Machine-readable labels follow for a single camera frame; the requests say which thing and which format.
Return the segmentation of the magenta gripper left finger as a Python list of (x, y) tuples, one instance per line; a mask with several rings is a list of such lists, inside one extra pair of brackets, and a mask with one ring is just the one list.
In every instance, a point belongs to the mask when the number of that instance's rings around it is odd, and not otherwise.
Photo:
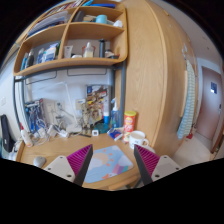
[(75, 174), (74, 183), (78, 186), (81, 186), (84, 182), (92, 155), (93, 145), (90, 144), (67, 157), (68, 163)]

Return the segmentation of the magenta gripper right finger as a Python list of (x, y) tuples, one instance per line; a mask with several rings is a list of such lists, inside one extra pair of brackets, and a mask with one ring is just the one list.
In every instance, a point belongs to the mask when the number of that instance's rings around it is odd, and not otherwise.
[(137, 144), (134, 145), (134, 156), (137, 161), (143, 184), (148, 185), (152, 183), (152, 174), (159, 162), (160, 157)]

